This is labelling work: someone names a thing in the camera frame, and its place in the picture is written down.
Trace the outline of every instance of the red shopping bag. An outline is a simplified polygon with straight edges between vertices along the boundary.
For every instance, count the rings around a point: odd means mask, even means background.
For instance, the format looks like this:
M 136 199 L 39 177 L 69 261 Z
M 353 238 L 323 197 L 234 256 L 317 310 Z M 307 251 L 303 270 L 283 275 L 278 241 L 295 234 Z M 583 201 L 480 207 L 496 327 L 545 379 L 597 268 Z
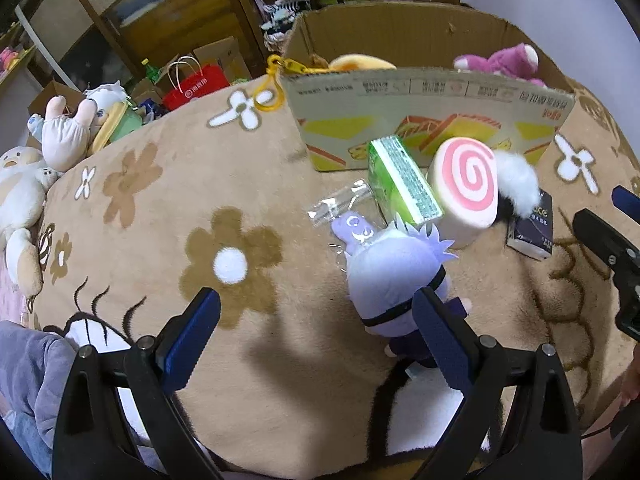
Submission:
M 193 69 L 191 63 L 185 61 L 185 59 L 193 59 L 198 64 L 200 71 Z M 182 82 L 180 82 L 180 77 L 178 76 L 179 64 L 189 65 L 193 70 L 193 74 L 188 76 Z M 175 78 L 178 83 L 177 86 L 175 85 L 174 80 L 171 78 L 170 73 L 171 67 L 174 65 Z M 205 66 L 200 66 L 198 60 L 191 56 L 182 56 L 177 61 L 171 63 L 171 65 L 167 67 L 167 75 L 169 76 L 169 80 L 174 86 L 174 89 L 164 96 L 164 99 L 162 99 L 162 104 L 169 110 L 175 110 L 176 108 L 187 104 L 189 101 L 192 101 L 199 97 L 203 97 L 207 94 L 215 92 L 216 90 L 220 90 L 221 88 L 229 86 L 229 81 L 226 80 L 222 69 L 218 65 L 208 64 Z

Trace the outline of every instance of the person's hand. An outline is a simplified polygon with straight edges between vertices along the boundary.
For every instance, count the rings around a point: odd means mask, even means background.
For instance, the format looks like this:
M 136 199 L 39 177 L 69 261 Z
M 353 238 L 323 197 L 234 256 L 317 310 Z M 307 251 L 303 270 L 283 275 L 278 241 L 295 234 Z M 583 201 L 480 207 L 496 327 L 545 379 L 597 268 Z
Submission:
M 634 358 L 625 372 L 620 390 L 620 405 L 624 408 L 640 395 L 640 343 L 634 348 Z

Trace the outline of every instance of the black strap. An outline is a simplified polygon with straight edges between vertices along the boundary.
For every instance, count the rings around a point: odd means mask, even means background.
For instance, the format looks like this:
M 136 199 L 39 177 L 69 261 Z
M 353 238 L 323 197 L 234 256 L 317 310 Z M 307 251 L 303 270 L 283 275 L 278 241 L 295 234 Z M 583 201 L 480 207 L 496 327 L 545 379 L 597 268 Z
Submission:
M 445 272 L 444 267 L 440 266 L 438 272 L 436 272 L 436 275 L 427 286 L 431 287 L 435 291 L 442 284 L 446 275 L 447 273 Z M 402 316 L 402 314 L 406 314 L 407 312 L 409 312 L 411 310 L 411 304 L 413 300 L 414 298 L 409 298 L 408 300 L 391 307 L 389 310 L 385 310 L 379 316 L 369 317 L 369 319 L 363 319 L 362 322 L 364 323 L 364 326 L 376 326 L 391 321 L 396 317 L 400 317 Z

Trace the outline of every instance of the pink and white swirl marshmallow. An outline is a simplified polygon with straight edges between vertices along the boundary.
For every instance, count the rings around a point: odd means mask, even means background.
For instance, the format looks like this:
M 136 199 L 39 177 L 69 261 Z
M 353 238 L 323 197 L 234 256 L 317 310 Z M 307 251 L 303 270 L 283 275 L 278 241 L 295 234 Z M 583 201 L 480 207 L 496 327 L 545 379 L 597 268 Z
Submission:
M 441 238 L 455 240 L 453 248 L 469 245 L 494 223 L 498 211 L 495 156 L 479 140 L 455 137 L 443 142 L 427 181 L 444 211 L 438 231 Z

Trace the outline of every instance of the white bag handle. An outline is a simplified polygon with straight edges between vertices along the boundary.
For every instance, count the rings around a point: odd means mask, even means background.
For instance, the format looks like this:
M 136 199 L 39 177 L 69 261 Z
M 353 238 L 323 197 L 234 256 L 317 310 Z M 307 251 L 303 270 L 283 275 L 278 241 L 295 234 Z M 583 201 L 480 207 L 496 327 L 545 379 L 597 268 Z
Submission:
M 180 75 L 178 74 L 178 65 L 179 64 L 184 64 L 187 65 L 189 68 L 191 68 L 191 70 L 193 70 L 193 73 L 196 72 L 196 70 L 193 68 L 193 65 L 191 63 L 189 63 L 188 61 L 184 61 L 185 59 L 193 59 L 199 69 L 200 69 L 200 75 L 204 77 L 204 73 L 202 71 L 202 66 L 200 65 L 200 63 L 198 62 L 197 59 L 195 59 L 193 56 L 181 56 L 178 59 L 176 59 L 174 62 L 172 62 L 167 68 L 166 68 L 166 74 L 169 76 L 169 81 L 171 81 L 172 86 L 174 87 L 174 89 L 179 90 L 180 93 L 182 95 L 184 95 L 184 92 L 182 91 L 182 87 L 180 86 Z M 176 88 L 174 80 L 171 78 L 171 67 L 175 65 L 175 80 L 178 83 L 178 86 Z

